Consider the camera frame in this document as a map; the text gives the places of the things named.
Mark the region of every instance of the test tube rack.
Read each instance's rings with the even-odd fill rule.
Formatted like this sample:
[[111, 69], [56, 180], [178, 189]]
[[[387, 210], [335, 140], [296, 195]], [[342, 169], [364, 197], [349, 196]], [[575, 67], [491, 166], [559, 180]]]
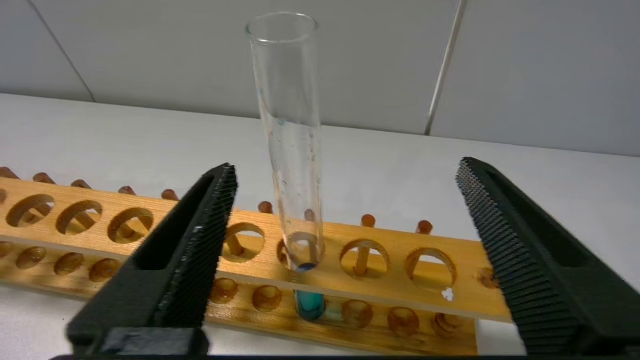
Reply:
[[[176, 204], [34, 181], [0, 168], [0, 281], [94, 296]], [[287, 269], [279, 219], [233, 210], [205, 319], [212, 323], [384, 354], [477, 354], [475, 319], [511, 322], [480, 242], [324, 224], [325, 255], [309, 272]], [[436, 261], [423, 261], [432, 257]], [[326, 311], [302, 320], [293, 290], [322, 293]]]

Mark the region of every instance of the glass test tube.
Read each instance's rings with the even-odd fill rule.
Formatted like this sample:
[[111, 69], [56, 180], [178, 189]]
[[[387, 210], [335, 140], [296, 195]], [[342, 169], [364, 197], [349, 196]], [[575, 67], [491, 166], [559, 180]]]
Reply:
[[[246, 27], [289, 268], [297, 272], [324, 255], [316, 30], [297, 13], [270, 13]], [[306, 320], [324, 313], [321, 294], [296, 291], [296, 304]]]

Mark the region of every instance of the circular hole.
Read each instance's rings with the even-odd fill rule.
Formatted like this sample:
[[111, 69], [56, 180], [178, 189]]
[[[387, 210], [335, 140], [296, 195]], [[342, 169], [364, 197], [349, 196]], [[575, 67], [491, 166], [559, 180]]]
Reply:
[[416, 286], [427, 290], [450, 288], [456, 282], [453, 261], [438, 249], [422, 248], [412, 252], [406, 258], [404, 269]]
[[[305, 216], [315, 215], [313, 211], [307, 210]], [[307, 230], [312, 230], [311, 227], [315, 226], [315, 224], [311, 220], [307, 220], [306, 222], [295, 224], [295, 226], [305, 226]], [[319, 246], [317, 236], [314, 234], [303, 231], [292, 233], [286, 239], [285, 244], [287, 247], [287, 267], [291, 268], [293, 266], [291, 270], [297, 271], [298, 268], [309, 267], [310, 265], [317, 266], [324, 257], [324, 248]]]
[[30, 247], [21, 252], [15, 261], [15, 266], [21, 270], [33, 268], [39, 264], [47, 255], [47, 250], [43, 247]]
[[[368, 261], [366, 261], [367, 268], [365, 273], [361, 276], [356, 274], [356, 264], [358, 263], [358, 257], [363, 256], [360, 254], [362, 248], [369, 249], [369, 257]], [[387, 273], [389, 255], [385, 248], [375, 241], [356, 240], [348, 243], [342, 249], [340, 263], [344, 272], [355, 279], [379, 279]]]
[[443, 338], [453, 337], [464, 324], [465, 319], [456, 315], [437, 313], [431, 318], [431, 327]]
[[256, 310], [268, 313], [280, 306], [282, 302], [282, 292], [275, 286], [261, 286], [253, 292], [252, 300]]
[[77, 202], [62, 211], [56, 222], [61, 234], [76, 235], [91, 229], [100, 220], [102, 206], [95, 201]]
[[394, 307], [387, 316], [389, 329], [396, 335], [408, 338], [418, 333], [420, 329], [420, 319], [411, 309], [406, 307]]
[[114, 259], [102, 259], [93, 264], [89, 270], [89, 280], [93, 282], [104, 282], [112, 278], [118, 269], [120, 262]]
[[500, 282], [498, 281], [498, 278], [495, 276], [495, 273], [493, 272], [493, 270], [490, 268], [482, 268], [478, 270], [478, 273], [476, 274], [475, 278], [487, 289], [500, 288]]
[[235, 263], [255, 258], [264, 246], [264, 232], [248, 222], [241, 222], [227, 229], [222, 256]]
[[0, 259], [4, 259], [13, 250], [13, 244], [0, 241]]
[[216, 279], [209, 300], [215, 304], [226, 304], [234, 299], [238, 292], [238, 283], [231, 279]]
[[154, 225], [154, 215], [143, 208], [127, 209], [113, 218], [109, 224], [109, 239], [115, 243], [136, 242], [149, 234]]
[[83, 262], [84, 256], [82, 254], [70, 252], [56, 262], [53, 266], [53, 272], [55, 272], [56, 275], [66, 276], [78, 270]]
[[22, 199], [6, 216], [6, 223], [13, 227], [31, 226], [44, 219], [53, 208], [54, 199], [49, 195], [34, 195]]
[[349, 300], [342, 305], [342, 319], [352, 327], [362, 329], [373, 319], [373, 308], [364, 301]]

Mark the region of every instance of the wooden peg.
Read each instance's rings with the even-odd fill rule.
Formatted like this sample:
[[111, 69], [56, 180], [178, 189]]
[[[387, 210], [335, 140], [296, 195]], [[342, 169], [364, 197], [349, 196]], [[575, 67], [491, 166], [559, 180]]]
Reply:
[[162, 192], [162, 198], [164, 200], [173, 200], [173, 201], [180, 201], [180, 199], [178, 198], [178, 195], [175, 193], [175, 191], [171, 190], [171, 189], [167, 189], [165, 191]]
[[33, 180], [34, 180], [36, 183], [53, 184], [53, 185], [55, 185], [55, 184], [56, 184], [56, 182], [55, 182], [55, 181], [53, 181], [53, 180], [49, 177], [49, 175], [47, 175], [47, 173], [46, 173], [46, 172], [39, 172], [39, 173], [35, 174], [35, 175], [33, 176]]
[[[44, 184], [56, 184], [46, 173], [39, 172], [33, 176], [33, 180], [36, 183], [44, 183]], [[36, 211], [38, 211], [43, 217], [47, 216], [51, 212], [51, 207], [48, 204], [40, 204], [35, 207]]]
[[8, 167], [0, 167], [0, 177], [7, 177], [8, 179], [20, 179], [18, 175], [14, 174]]
[[83, 189], [90, 189], [91, 188], [91, 186], [89, 186], [89, 184], [87, 184], [82, 179], [78, 179], [78, 180], [74, 181], [73, 183], [71, 183], [71, 186], [73, 186], [74, 188], [83, 188]]
[[430, 235], [433, 230], [433, 225], [427, 220], [423, 220], [418, 223], [418, 227], [415, 229], [416, 234]]
[[316, 221], [316, 213], [313, 210], [307, 209], [305, 211], [305, 220], [306, 221]]
[[[415, 233], [429, 235], [431, 234], [431, 230], [433, 230], [433, 225], [431, 225], [431, 222], [428, 222], [427, 220], [422, 220], [418, 223], [418, 226], [415, 229]], [[407, 266], [407, 269], [408, 269], [407, 271], [410, 271], [411, 274], [413, 274], [413, 272], [415, 271], [415, 267], [418, 266], [419, 262], [420, 262], [419, 256], [417, 256], [415, 259], [412, 259], [411, 263]]]
[[[133, 191], [133, 189], [129, 185], [125, 185], [120, 189], [118, 189], [118, 193], [124, 193], [127, 195], [136, 196], [136, 192]], [[125, 239], [131, 238], [136, 234], [136, 231], [134, 229], [131, 229], [131, 226], [127, 224], [122, 224], [118, 232], [120, 233], [120, 236], [122, 236]]]
[[[360, 226], [374, 227], [376, 226], [376, 218], [373, 215], [366, 214], [362, 217]], [[367, 273], [367, 262], [369, 261], [370, 251], [371, 249], [368, 247], [358, 248], [358, 259], [356, 260], [356, 266], [353, 268], [356, 275], [364, 276]]]
[[[42, 178], [44, 179], [48, 179], [51, 181], [51, 183], [53, 183], [53, 180], [51, 180], [51, 178], [41, 172], [40, 174], [37, 174], [36, 176], [42, 176]], [[91, 186], [89, 186], [89, 184], [87, 184], [84, 180], [82, 179], [78, 179], [76, 181], [74, 181], [73, 183], [71, 183], [71, 186], [74, 188], [83, 188], [83, 189], [90, 189]], [[89, 216], [89, 214], [82, 212], [79, 213], [78, 215], [76, 215], [76, 220], [78, 220], [78, 222], [80, 223], [80, 225], [82, 225], [82, 227], [84, 227], [85, 229], [89, 229], [91, 226], [93, 226], [95, 224], [95, 221], [93, 220], [93, 218], [91, 216]]]
[[126, 193], [129, 195], [136, 195], [136, 192], [133, 191], [133, 189], [131, 188], [131, 186], [123, 186], [118, 190], [118, 193]]
[[273, 205], [268, 201], [263, 201], [258, 205], [258, 211], [263, 214], [273, 214]]

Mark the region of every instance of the table surface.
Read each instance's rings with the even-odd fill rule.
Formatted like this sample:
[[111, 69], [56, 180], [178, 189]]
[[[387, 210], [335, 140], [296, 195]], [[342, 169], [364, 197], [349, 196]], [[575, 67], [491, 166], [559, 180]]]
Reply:
[[[324, 219], [478, 240], [454, 180], [464, 156], [508, 176], [635, 289], [640, 288], [640, 158], [323, 127]], [[237, 167], [236, 207], [274, 201], [262, 122], [0, 94], [0, 166], [23, 179], [47, 172], [57, 183], [84, 179], [99, 190], [178, 195], [206, 170]], [[2, 359], [69, 353], [66, 323], [83, 300], [0, 285]], [[212, 354], [365, 354], [221, 325], [206, 325]], [[481, 354], [523, 354], [514, 325], [477, 323]]]

